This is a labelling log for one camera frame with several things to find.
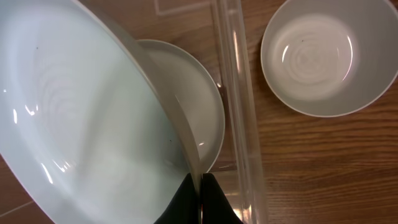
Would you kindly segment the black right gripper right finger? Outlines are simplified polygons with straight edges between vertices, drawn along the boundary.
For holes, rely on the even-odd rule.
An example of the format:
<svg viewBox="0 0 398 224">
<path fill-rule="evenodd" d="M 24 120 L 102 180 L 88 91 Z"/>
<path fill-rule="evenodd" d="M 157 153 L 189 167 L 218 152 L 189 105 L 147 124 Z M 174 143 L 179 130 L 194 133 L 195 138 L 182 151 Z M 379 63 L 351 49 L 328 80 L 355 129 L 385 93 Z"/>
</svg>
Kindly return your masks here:
<svg viewBox="0 0 398 224">
<path fill-rule="evenodd" d="M 235 214 L 220 185 L 211 173 L 202 175 L 203 224 L 243 224 Z"/>
</svg>

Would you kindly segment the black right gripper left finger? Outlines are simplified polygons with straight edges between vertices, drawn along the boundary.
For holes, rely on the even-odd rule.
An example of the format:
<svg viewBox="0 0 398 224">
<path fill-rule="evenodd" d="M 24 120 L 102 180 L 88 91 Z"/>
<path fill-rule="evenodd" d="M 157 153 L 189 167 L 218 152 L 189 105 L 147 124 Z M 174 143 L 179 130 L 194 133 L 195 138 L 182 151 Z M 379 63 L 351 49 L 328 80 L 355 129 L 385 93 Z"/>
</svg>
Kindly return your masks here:
<svg viewBox="0 0 398 224">
<path fill-rule="evenodd" d="M 199 203 L 191 174 L 187 174 L 155 224 L 199 224 Z"/>
</svg>

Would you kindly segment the grey plate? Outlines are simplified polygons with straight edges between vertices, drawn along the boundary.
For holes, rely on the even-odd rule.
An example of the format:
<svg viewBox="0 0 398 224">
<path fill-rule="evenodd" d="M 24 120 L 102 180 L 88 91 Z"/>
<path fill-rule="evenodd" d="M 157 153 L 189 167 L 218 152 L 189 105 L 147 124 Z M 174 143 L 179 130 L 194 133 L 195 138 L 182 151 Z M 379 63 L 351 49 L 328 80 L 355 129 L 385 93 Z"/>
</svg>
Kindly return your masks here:
<svg viewBox="0 0 398 224">
<path fill-rule="evenodd" d="M 225 134 L 223 101 L 207 69 L 176 45 L 151 39 L 138 44 L 167 75 L 198 146 L 201 171 L 209 172 L 221 151 Z"/>
</svg>

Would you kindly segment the light blue plate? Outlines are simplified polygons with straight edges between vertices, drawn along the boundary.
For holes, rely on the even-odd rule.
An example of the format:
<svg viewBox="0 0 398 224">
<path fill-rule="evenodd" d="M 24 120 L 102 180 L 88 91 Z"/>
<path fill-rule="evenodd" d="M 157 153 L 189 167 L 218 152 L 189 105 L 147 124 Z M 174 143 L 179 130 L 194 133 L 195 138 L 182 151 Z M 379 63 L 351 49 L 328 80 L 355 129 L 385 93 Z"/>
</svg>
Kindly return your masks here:
<svg viewBox="0 0 398 224">
<path fill-rule="evenodd" d="M 1 155 L 55 223 L 155 223 L 189 171 L 138 52 L 87 3 L 1 2 Z"/>
</svg>

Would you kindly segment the grey bowl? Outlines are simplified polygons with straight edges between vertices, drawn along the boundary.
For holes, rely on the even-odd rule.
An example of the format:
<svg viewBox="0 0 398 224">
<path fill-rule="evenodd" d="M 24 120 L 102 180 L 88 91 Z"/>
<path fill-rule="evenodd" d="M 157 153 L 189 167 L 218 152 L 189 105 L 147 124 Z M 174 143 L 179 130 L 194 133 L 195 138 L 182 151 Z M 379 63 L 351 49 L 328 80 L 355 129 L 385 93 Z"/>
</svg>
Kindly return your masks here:
<svg viewBox="0 0 398 224">
<path fill-rule="evenodd" d="M 388 0 L 288 0 L 265 29 L 261 67 L 299 113 L 357 112 L 397 78 L 397 9 Z"/>
</svg>

